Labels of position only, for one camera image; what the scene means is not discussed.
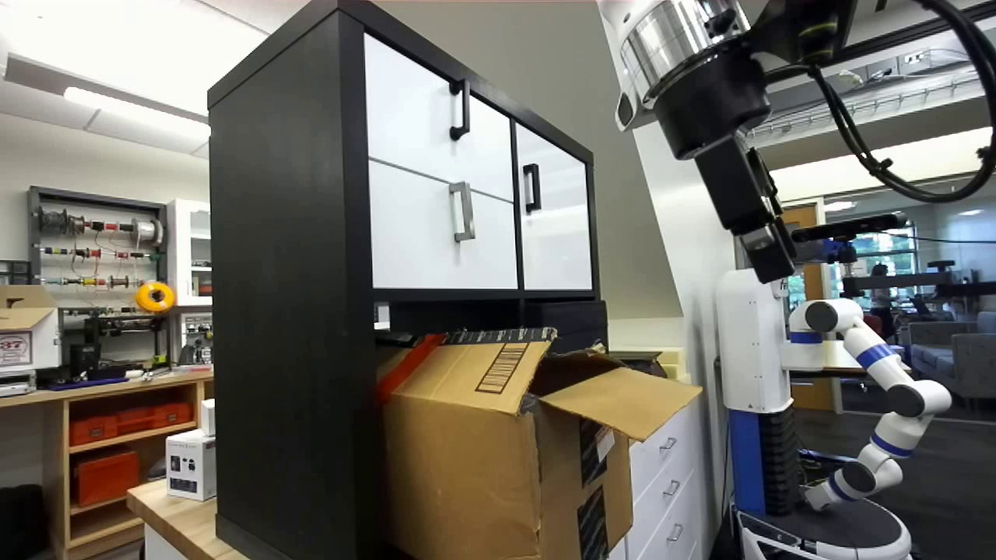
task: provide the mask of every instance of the table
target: table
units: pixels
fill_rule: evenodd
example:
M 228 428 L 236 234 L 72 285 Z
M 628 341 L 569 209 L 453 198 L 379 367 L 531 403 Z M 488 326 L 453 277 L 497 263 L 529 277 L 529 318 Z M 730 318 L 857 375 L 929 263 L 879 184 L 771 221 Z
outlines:
M 129 508 L 191 560 L 244 555 L 214 536 L 219 504 L 169 493 L 164 479 L 130 489 Z

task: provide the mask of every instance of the white cabinet door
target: white cabinet door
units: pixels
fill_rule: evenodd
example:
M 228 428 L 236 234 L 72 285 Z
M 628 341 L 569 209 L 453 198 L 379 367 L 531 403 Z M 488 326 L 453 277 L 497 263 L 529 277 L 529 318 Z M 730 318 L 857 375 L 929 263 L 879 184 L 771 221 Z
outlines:
M 517 289 L 503 198 L 371 161 L 371 237 L 374 289 Z
M 453 180 L 513 201 L 509 118 L 471 96 L 471 133 L 453 145 Z
M 509 118 L 453 82 L 366 37 L 366 145 L 390 161 L 513 198 Z
M 171 206 L 171 285 L 177 305 L 213 305 L 213 209 L 177 198 Z
M 526 289 L 590 289 L 586 163 L 517 126 Z
M 459 155 L 459 143 L 447 137 L 459 113 L 452 82 L 378 37 L 366 37 L 364 50 L 371 159 L 452 178 Z

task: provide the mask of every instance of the black cable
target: black cable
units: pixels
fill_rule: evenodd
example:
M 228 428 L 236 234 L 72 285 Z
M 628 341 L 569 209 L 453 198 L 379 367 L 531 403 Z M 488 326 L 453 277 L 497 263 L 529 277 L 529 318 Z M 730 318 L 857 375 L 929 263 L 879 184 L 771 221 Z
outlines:
M 866 143 L 866 137 L 858 133 L 850 107 L 844 104 L 841 94 L 826 82 L 826 75 L 819 69 L 804 69 L 823 91 L 831 118 L 841 131 L 841 140 L 847 143 L 847 150 L 862 161 L 862 167 L 879 178 L 884 187 L 910 197 L 910 198 L 920 198 L 920 201 L 960 201 L 974 197 L 979 187 L 987 187 L 987 180 L 996 170 L 996 47 L 987 39 L 987 34 L 968 22 L 948 0 L 919 0 L 924 10 L 938 11 L 951 34 L 961 39 L 971 66 L 976 69 L 976 82 L 987 94 L 987 107 L 989 107 L 989 145 L 979 150 L 979 167 L 971 175 L 971 180 L 951 193 L 930 193 L 920 190 L 910 180 L 903 180 L 901 175 L 891 170 L 891 159 L 874 159 L 870 145 Z

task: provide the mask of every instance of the box flap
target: box flap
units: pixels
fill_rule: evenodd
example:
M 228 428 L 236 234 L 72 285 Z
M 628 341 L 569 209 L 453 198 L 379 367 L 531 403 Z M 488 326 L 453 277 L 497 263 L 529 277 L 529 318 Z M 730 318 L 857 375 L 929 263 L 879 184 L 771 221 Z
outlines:
M 52 309 L 0 309 L 0 334 L 34 330 Z
M 52 298 L 43 285 L 0 285 L 0 334 L 34 330 L 52 313 Z
M 549 347 L 552 341 L 438 346 L 394 395 L 521 413 Z
M 0 285 L 0 309 L 57 309 L 43 285 Z
M 615 367 L 610 373 L 544 395 L 542 401 L 563 413 L 596 421 L 644 440 L 699 392 L 699 386 Z

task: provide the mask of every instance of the white box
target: white box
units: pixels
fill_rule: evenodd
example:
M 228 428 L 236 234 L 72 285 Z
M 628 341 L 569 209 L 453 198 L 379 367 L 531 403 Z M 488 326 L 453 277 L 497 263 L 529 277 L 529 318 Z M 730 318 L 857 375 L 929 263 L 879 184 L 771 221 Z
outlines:
M 200 432 L 214 440 L 214 399 L 200 401 Z
M 171 493 L 210 499 L 219 490 L 214 438 L 203 428 L 164 438 L 164 479 Z
M 0 367 L 59 367 L 59 311 L 43 285 L 0 285 Z

